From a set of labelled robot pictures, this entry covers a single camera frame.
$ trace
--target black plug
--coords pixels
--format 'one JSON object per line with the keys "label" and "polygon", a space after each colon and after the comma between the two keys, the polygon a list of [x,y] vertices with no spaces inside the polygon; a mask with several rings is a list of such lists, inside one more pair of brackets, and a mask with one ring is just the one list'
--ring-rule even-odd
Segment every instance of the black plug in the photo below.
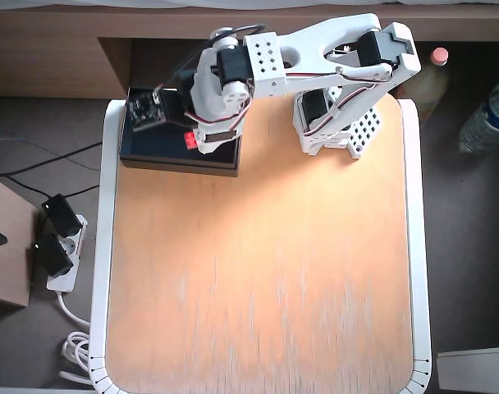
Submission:
{"label": "black plug", "polygon": [[74,236],[82,228],[82,223],[63,195],[48,199],[42,204],[42,208],[60,236]]}
{"label": "black plug", "polygon": [[68,273],[73,263],[53,234],[41,236],[33,245],[35,261],[41,263],[49,276]]}

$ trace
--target white table edge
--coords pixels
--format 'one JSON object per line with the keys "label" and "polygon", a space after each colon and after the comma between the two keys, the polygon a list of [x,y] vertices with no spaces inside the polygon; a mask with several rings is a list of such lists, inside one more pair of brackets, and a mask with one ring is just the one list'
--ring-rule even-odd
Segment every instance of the white table edge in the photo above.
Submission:
{"label": "white table edge", "polygon": [[[414,351],[413,371],[401,393],[422,394],[428,385],[432,372],[432,350],[428,311],[419,119],[415,105],[411,100],[400,100],[399,104],[403,114],[405,145],[406,216]],[[124,100],[111,101],[103,123],[93,302],[89,331],[89,375],[94,388],[101,394],[126,393],[112,382],[105,365],[118,146],[124,106]]]}

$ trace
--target pink bottle cap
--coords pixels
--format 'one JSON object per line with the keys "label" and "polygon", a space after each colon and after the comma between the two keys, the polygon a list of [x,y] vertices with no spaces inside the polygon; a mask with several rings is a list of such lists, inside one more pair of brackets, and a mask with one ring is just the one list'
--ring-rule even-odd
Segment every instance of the pink bottle cap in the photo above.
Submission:
{"label": "pink bottle cap", "polygon": [[435,48],[430,55],[430,60],[436,66],[444,66],[448,60],[448,51],[441,47]]}

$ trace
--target white robotic arm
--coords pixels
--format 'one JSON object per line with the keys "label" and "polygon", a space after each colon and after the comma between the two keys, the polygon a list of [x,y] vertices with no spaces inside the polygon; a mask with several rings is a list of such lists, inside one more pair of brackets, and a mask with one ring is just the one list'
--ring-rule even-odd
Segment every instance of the white robotic arm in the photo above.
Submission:
{"label": "white robotic arm", "polygon": [[[211,38],[229,31],[215,30]],[[358,158],[366,145],[350,141],[350,125],[420,69],[410,29],[392,23],[381,30],[374,14],[287,35],[250,34],[243,44],[227,35],[202,52],[192,87],[183,92],[190,103],[184,114],[196,122],[199,151],[211,153],[242,134],[254,99],[295,93],[293,124],[303,152],[347,147]]]}

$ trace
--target electrical outlet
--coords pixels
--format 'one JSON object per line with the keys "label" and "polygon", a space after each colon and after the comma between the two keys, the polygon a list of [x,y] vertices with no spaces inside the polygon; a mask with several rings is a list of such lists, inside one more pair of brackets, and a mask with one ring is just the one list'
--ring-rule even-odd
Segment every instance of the electrical outlet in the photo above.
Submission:
{"label": "electrical outlet", "polygon": [[84,244],[85,233],[87,232],[87,220],[82,215],[76,215],[82,228],[74,235],[63,238],[58,236],[58,242],[66,251],[67,256],[72,262],[71,269],[59,276],[49,277],[47,280],[47,288],[53,291],[61,291],[70,293],[75,288],[76,275],[78,274],[78,265],[80,263],[80,253]]}

